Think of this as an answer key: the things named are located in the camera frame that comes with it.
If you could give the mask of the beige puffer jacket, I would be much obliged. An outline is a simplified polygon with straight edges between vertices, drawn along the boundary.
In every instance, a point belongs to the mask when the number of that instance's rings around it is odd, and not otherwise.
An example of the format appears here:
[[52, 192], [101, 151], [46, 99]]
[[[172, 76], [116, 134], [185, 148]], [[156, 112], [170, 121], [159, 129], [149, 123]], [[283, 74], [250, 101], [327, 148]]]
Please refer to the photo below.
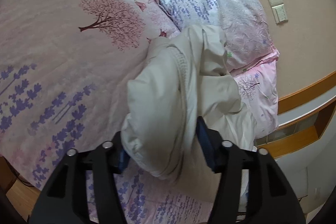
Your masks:
[[197, 118], [246, 150], [257, 130], [226, 67], [225, 45], [220, 27], [202, 24], [155, 39], [146, 66], [127, 84], [129, 113], [121, 130], [122, 145], [139, 167], [205, 202], [214, 201], [220, 177], [206, 165]]

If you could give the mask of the pink tree print bedsheet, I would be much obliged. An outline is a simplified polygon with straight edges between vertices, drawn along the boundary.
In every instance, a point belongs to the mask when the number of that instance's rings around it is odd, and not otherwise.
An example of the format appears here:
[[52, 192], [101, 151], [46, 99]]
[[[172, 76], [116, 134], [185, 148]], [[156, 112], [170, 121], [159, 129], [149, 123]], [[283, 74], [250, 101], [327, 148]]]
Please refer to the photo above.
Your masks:
[[155, 0], [1, 0], [1, 155], [43, 189], [122, 129], [127, 83], [177, 34]]

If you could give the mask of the white wall switch panel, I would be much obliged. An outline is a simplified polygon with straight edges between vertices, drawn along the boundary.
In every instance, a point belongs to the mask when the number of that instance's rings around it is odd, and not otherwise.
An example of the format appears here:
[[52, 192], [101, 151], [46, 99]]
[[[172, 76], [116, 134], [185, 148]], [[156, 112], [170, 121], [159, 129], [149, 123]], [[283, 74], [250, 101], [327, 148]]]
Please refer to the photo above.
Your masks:
[[273, 16], [276, 24], [288, 21], [288, 16], [284, 4], [272, 7]]

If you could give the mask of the white lavender print pillow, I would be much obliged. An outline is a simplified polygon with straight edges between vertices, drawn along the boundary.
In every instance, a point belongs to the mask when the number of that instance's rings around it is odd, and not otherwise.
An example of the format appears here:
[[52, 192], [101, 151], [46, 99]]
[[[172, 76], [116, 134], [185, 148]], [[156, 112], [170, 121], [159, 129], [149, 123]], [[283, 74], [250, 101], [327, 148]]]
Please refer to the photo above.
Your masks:
[[229, 70], [246, 70], [279, 56], [259, 0], [155, 0], [183, 30], [191, 24], [219, 26], [227, 38]]

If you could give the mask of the pink floral pillow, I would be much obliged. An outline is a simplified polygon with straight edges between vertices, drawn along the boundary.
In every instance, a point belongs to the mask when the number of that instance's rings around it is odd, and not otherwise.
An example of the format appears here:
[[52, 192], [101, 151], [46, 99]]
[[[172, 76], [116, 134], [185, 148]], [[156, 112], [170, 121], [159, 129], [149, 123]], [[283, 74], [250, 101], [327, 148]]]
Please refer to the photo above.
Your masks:
[[278, 128], [276, 89], [278, 57], [272, 57], [234, 77], [242, 101], [257, 121], [255, 138], [263, 138]]

